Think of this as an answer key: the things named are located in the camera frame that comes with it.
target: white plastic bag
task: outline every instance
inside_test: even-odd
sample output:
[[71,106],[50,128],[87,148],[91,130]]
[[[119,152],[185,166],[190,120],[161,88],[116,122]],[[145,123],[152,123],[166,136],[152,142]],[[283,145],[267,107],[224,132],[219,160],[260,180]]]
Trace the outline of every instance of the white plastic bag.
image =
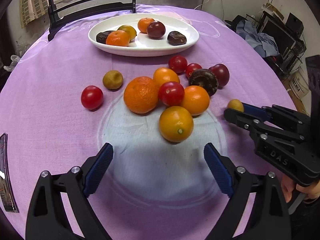
[[16,65],[18,64],[18,62],[20,61],[20,57],[17,55],[12,55],[11,56],[11,64],[10,66],[4,66],[3,68],[8,71],[8,72],[12,72],[12,70],[14,70],[14,68],[16,67]]

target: tablecloth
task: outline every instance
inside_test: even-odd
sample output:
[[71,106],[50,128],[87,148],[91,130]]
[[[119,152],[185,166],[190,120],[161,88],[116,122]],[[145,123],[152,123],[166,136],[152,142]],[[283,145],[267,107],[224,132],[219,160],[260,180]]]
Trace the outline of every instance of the tablecloth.
[[[228,85],[211,97],[208,111],[195,118],[192,136],[169,145],[157,129],[163,107],[137,116],[126,109],[122,94],[132,78],[152,77],[157,68],[167,66],[171,56],[112,55],[87,38],[99,21],[129,11],[75,21],[50,42],[45,32],[23,55],[0,93],[0,133],[8,134],[9,173],[20,211],[5,215],[22,236],[41,171],[59,174],[81,166],[105,142],[114,146],[115,157],[89,202],[114,240],[205,239],[228,201],[203,160],[207,142],[251,173],[275,170],[254,154],[247,131],[223,119],[233,98],[256,106],[278,104],[295,109],[272,69],[245,40],[206,12],[148,5],[137,5],[137,12],[165,14],[193,25],[200,39],[180,54],[203,68],[225,64],[230,71]],[[102,85],[103,75],[111,69],[124,76],[124,85],[116,92]],[[180,80],[188,84],[184,75]],[[80,103],[88,85],[104,93],[104,104],[94,112]],[[65,194],[63,200],[74,232],[81,235]],[[236,234],[244,230],[252,202],[253,196]]]

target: speaker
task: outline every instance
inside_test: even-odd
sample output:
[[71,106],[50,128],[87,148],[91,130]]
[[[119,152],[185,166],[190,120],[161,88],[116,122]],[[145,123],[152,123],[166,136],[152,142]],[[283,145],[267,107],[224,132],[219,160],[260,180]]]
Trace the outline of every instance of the speaker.
[[302,21],[290,13],[285,25],[300,38],[304,28]]

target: blue gripper pad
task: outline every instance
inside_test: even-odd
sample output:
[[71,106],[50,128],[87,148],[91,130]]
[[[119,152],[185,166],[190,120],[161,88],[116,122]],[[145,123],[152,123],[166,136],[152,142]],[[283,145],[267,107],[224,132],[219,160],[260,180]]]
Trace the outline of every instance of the blue gripper pad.
[[217,184],[223,194],[227,194],[228,197],[232,197],[234,190],[232,187],[232,177],[227,171],[226,167],[220,160],[219,152],[207,143],[204,147],[204,159],[209,166],[209,169],[217,181]]
[[108,144],[103,152],[99,155],[92,168],[85,177],[83,194],[88,198],[90,194],[96,192],[103,175],[106,173],[113,159],[113,147]]
[[246,114],[254,115],[256,117],[259,117],[263,122],[270,121],[271,117],[268,115],[268,113],[265,111],[265,109],[248,105],[246,103],[242,103],[244,107],[244,112]]

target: white plate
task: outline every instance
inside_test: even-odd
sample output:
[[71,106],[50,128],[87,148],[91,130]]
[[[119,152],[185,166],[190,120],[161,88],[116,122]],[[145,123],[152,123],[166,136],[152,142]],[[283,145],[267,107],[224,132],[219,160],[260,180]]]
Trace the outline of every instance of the white plate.
[[[147,34],[143,34],[139,31],[138,21],[145,17],[153,18],[165,25],[166,32],[161,39],[150,39]],[[112,46],[96,42],[98,33],[117,30],[121,25],[131,25],[137,31],[137,36],[130,42],[128,47]],[[167,42],[167,37],[171,31],[178,31],[185,35],[187,43],[178,46],[170,45]],[[169,16],[149,13],[133,13],[115,16],[99,22],[91,28],[88,33],[88,38],[94,46],[112,54],[130,57],[155,57],[178,53],[190,48],[198,41],[199,33],[190,24]]]

